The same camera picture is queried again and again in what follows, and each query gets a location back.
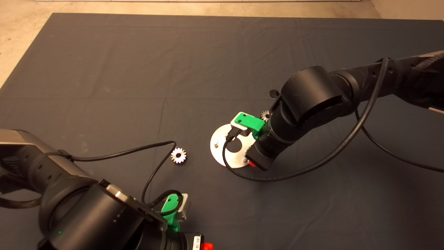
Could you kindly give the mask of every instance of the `black cylindrical joint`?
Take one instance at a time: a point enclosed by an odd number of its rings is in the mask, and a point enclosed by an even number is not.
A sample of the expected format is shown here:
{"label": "black cylindrical joint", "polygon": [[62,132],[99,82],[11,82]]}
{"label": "black cylindrical joint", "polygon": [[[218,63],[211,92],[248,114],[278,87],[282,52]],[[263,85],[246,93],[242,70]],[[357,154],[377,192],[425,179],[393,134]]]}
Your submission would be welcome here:
{"label": "black cylindrical joint", "polygon": [[41,242],[58,250],[120,250],[143,216],[93,185]]}
{"label": "black cylindrical joint", "polygon": [[300,127],[312,129],[336,118],[349,100],[321,66],[294,74],[282,87],[281,97]]}

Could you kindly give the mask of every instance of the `gear teeth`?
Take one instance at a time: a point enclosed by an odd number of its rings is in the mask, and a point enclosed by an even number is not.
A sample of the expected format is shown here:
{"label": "gear teeth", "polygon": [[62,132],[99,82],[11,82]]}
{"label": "gear teeth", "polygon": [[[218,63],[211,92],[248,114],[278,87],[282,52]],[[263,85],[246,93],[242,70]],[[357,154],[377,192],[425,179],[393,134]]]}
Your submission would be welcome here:
{"label": "gear teeth", "polygon": [[186,151],[183,148],[175,148],[173,152],[171,152],[171,160],[176,164],[180,165],[186,162],[187,155]]}
{"label": "gear teeth", "polygon": [[261,119],[264,122],[268,122],[268,120],[270,119],[270,112],[268,110],[265,110],[264,112],[261,113]]}

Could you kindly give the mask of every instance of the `cable connector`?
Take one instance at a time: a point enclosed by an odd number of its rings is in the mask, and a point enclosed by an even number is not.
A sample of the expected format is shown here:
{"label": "cable connector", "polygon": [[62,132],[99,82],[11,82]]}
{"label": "cable connector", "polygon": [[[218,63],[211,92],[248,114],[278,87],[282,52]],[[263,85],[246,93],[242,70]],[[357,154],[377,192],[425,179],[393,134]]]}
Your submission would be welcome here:
{"label": "cable connector", "polygon": [[236,137],[242,132],[242,130],[238,128],[232,128],[228,134],[225,136],[227,141],[234,141]]}

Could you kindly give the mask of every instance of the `spur gear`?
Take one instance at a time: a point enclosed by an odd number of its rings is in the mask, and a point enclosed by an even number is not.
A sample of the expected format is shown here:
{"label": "spur gear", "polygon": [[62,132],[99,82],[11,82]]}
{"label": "spur gear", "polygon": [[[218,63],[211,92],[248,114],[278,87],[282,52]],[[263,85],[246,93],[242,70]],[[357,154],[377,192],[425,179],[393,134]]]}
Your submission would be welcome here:
{"label": "spur gear", "polygon": [[268,122],[268,119],[270,119],[270,112],[268,110],[261,113],[261,119],[264,122]]}
{"label": "spur gear", "polygon": [[171,160],[177,165],[184,163],[186,161],[185,150],[183,148],[175,148],[171,153]]}

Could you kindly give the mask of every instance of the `black cable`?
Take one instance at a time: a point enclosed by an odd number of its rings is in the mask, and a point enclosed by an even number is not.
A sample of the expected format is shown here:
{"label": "black cable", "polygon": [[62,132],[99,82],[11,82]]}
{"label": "black cable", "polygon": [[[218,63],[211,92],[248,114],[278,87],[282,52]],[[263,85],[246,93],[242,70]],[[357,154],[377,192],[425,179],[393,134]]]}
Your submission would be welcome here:
{"label": "black cable", "polygon": [[25,208],[32,208],[35,206],[40,205],[41,197],[38,197],[34,200],[30,201],[13,201],[8,200],[5,198],[0,198],[0,206],[4,208],[10,208],[10,209],[25,209]]}
{"label": "black cable", "polygon": [[165,155],[165,157],[161,160],[161,162],[157,165],[157,167],[154,169],[153,173],[151,174],[150,178],[148,179],[148,181],[146,182],[146,184],[145,184],[145,186],[144,186],[144,188],[142,190],[142,202],[144,204],[148,204],[145,201],[145,196],[146,196],[146,193],[147,193],[148,186],[150,185],[150,183],[153,180],[153,178],[156,175],[156,173],[159,171],[160,167],[162,167],[162,165],[165,163],[165,161],[168,159],[168,157],[170,157],[170,155],[173,152],[173,150],[176,148],[177,143],[175,141],[164,141],[164,142],[148,144],[148,145],[140,146],[140,147],[137,147],[137,148],[121,151],[121,152],[118,152],[118,153],[112,153],[112,154],[107,154],[107,155],[97,156],[97,157],[77,157],[77,156],[72,156],[72,155],[70,155],[68,153],[66,153],[66,157],[68,159],[70,159],[71,161],[102,161],[102,160],[107,160],[107,159],[111,159],[111,158],[115,158],[115,157],[120,157],[120,156],[123,156],[123,155],[135,153],[135,152],[138,152],[138,151],[142,151],[142,150],[146,150],[146,149],[152,149],[152,148],[156,148],[156,147],[161,147],[161,146],[165,146],[165,145],[169,145],[169,144],[172,144],[173,147],[168,152],[168,154]]}
{"label": "black cable", "polygon": [[[356,119],[359,119],[358,110],[355,110],[355,116],[356,116]],[[383,145],[381,145],[378,141],[376,141],[376,139],[373,138],[372,135],[370,135],[370,133],[367,131],[367,129],[364,126],[362,126],[361,130],[362,130],[362,132],[364,132],[364,134],[367,136],[368,139],[370,139],[376,146],[378,146],[378,148],[382,149],[384,152],[386,152],[389,155],[395,157],[396,159],[398,159],[400,161],[403,161],[403,162],[406,162],[408,164],[411,164],[413,166],[417,166],[417,167],[423,168],[423,169],[428,169],[428,170],[444,173],[444,169],[433,167],[433,166],[429,166],[429,165],[425,165],[425,164],[421,164],[421,163],[418,163],[418,162],[415,162],[415,161],[411,161],[411,160],[408,160],[408,159],[405,159],[405,158],[402,158],[400,156],[395,155],[390,150],[388,150]]]}
{"label": "black cable", "polygon": [[145,187],[142,190],[142,202],[147,204],[147,202],[145,201],[145,196],[147,194],[147,189],[148,186],[150,185],[151,181],[153,180],[154,176],[156,175],[157,171],[159,171],[160,167],[163,165],[163,163],[168,159],[168,157],[170,157],[171,153],[173,152],[173,150],[176,148],[177,144],[175,141],[170,141],[169,144],[173,144],[173,147],[171,148],[171,150],[168,152],[168,154],[166,154],[166,156],[161,160],[161,162],[159,163],[159,165],[157,165],[156,169],[154,169],[154,172],[151,174],[150,178],[148,179],[147,183],[145,184]]}
{"label": "black cable", "polygon": [[168,196],[170,196],[171,194],[176,194],[178,197],[178,204],[177,206],[167,212],[161,212],[159,213],[160,216],[165,216],[165,215],[169,215],[174,213],[175,211],[179,210],[180,206],[182,206],[183,203],[183,196],[182,193],[177,191],[177,190],[167,190],[165,192],[163,192],[161,195],[159,195],[156,199],[154,199],[152,202],[148,203],[148,207],[153,209],[157,204],[159,204],[161,201],[163,201],[164,199],[166,199]]}
{"label": "black cable", "polygon": [[[28,190],[33,191],[33,188],[29,185],[27,180],[15,173],[9,172],[5,168],[0,165],[0,181],[2,178],[8,178],[18,184],[20,187],[26,188]],[[25,209],[32,208],[40,205],[41,197],[38,197],[34,200],[30,201],[14,201],[0,197],[0,207],[10,208],[10,209]]]}
{"label": "black cable", "polygon": [[107,159],[111,159],[111,158],[115,158],[115,157],[120,157],[120,156],[123,156],[123,155],[135,153],[135,152],[146,150],[146,149],[152,149],[152,148],[156,148],[156,147],[165,146],[165,145],[168,145],[168,144],[176,145],[176,142],[175,141],[158,142],[158,143],[153,143],[153,144],[148,144],[148,145],[140,146],[140,147],[133,148],[133,149],[128,149],[128,150],[125,150],[125,151],[122,151],[122,152],[118,152],[118,153],[112,153],[112,154],[107,154],[107,155],[102,155],[102,156],[97,156],[97,157],[77,157],[77,156],[69,155],[68,158],[70,160],[72,160],[72,161],[102,161],[102,160],[107,160]]}
{"label": "black cable", "polygon": [[225,163],[225,166],[227,166],[229,171],[231,171],[232,173],[234,173],[236,176],[238,176],[240,178],[243,178],[243,179],[246,179],[249,181],[259,181],[259,182],[282,181],[282,180],[290,179],[290,178],[311,172],[315,169],[322,167],[323,165],[325,165],[326,163],[331,161],[333,158],[335,158],[342,150],[344,150],[346,148],[346,146],[348,146],[348,144],[353,140],[353,138],[358,134],[359,130],[364,125],[365,121],[369,117],[370,112],[372,111],[373,106],[375,105],[376,99],[378,98],[379,91],[381,89],[382,83],[384,82],[385,73],[387,72],[388,64],[389,64],[389,59],[383,58],[382,62],[381,62],[381,69],[379,71],[379,76],[376,81],[375,87],[373,89],[372,95],[371,95],[367,105],[365,106],[364,111],[362,112],[362,116],[360,117],[358,122],[355,124],[355,126],[350,131],[350,133],[345,137],[345,139],[329,155],[324,157],[322,160],[320,160],[310,166],[307,166],[303,169],[300,169],[296,172],[293,172],[293,173],[290,173],[287,175],[283,175],[283,176],[279,176],[279,177],[269,177],[269,178],[252,177],[252,176],[244,175],[242,173],[235,171],[234,169],[232,169],[230,167],[230,165],[226,161],[226,158],[225,158],[226,146],[228,145],[229,142],[231,142],[231,140],[229,140],[229,138],[227,137],[227,141],[225,141],[225,144],[222,148],[222,158]]}

